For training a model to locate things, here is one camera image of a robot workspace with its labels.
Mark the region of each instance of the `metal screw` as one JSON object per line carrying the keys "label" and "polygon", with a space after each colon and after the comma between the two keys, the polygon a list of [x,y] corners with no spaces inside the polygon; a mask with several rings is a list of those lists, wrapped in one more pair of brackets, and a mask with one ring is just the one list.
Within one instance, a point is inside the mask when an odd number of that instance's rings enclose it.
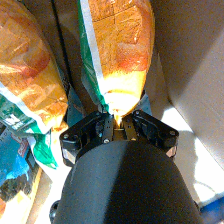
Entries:
{"label": "metal screw", "polygon": [[104,143],[109,143],[110,142],[110,140],[108,139],[108,138],[106,138],[106,139],[104,139],[104,141],[103,141]]}
{"label": "metal screw", "polygon": [[170,135],[176,135],[175,131],[170,131]]}
{"label": "metal screw", "polygon": [[64,135],[64,139],[67,139],[68,137],[69,137],[68,134],[65,134],[65,135]]}

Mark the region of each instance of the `plastic bag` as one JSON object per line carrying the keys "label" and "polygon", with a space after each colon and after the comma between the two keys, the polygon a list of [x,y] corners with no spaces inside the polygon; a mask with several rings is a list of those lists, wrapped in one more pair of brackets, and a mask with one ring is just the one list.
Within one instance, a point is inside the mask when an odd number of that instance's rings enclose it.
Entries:
{"label": "plastic bag", "polygon": [[138,103],[151,63],[154,17],[150,2],[78,2],[84,85],[109,113],[124,116]]}
{"label": "plastic bag", "polygon": [[17,135],[60,126],[67,98],[35,18],[13,0],[0,1],[0,120]]}
{"label": "plastic bag", "polygon": [[61,144],[59,136],[66,131],[68,126],[71,127],[85,117],[85,111],[81,101],[76,95],[74,89],[70,86],[68,94],[68,113],[67,123],[62,122],[60,127],[53,127],[47,134],[34,134],[28,137],[31,150],[37,159],[37,163],[52,179],[56,180],[60,176],[63,180],[69,172],[62,159]]}
{"label": "plastic bag", "polygon": [[25,138],[16,137],[2,124],[0,130],[0,223],[25,224],[41,170]]}

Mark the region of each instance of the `bread packaging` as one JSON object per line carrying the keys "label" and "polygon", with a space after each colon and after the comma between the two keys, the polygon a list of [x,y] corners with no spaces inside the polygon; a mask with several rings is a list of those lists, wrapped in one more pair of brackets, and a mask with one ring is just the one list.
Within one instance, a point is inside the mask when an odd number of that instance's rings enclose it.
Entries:
{"label": "bread packaging", "polygon": [[79,0],[81,55],[101,105],[124,116],[139,99],[151,63],[154,17],[148,0]]}

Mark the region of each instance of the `green label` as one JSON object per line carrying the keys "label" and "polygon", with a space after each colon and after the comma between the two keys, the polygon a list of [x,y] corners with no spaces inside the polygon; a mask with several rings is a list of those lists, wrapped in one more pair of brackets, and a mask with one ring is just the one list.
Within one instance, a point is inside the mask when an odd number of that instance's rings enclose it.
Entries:
{"label": "green label", "polygon": [[33,137],[36,140],[33,149],[33,154],[36,159],[44,165],[56,169],[58,164],[51,151],[51,132],[46,135],[34,135]]}
{"label": "green label", "polygon": [[17,105],[1,94],[0,120],[16,132],[28,133],[28,129],[32,129],[34,133],[41,134],[37,122],[33,118],[26,116]]}
{"label": "green label", "polygon": [[80,45],[81,45],[81,56],[84,64],[85,73],[89,83],[91,84],[93,90],[95,91],[97,97],[100,100],[102,106],[108,110],[109,107],[105,103],[104,97],[100,93],[96,72],[93,66],[92,54],[90,51],[85,24],[83,20],[82,8],[80,4],[80,0],[78,1],[78,15],[79,15],[79,32],[80,32]]}

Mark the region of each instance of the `bread loaf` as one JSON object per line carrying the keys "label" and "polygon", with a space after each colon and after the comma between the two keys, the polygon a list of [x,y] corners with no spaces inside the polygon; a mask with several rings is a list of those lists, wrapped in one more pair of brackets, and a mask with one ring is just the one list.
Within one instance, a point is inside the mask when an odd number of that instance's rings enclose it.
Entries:
{"label": "bread loaf", "polygon": [[148,0],[84,0],[80,7],[101,103],[124,116],[138,103],[151,63],[151,5]]}
{"label": "bread loaf", "polygon": [[34,17],[14,0],[0,2],[0,85],[0,120],[12,130],[60,126],[67,98],[57,65]]}

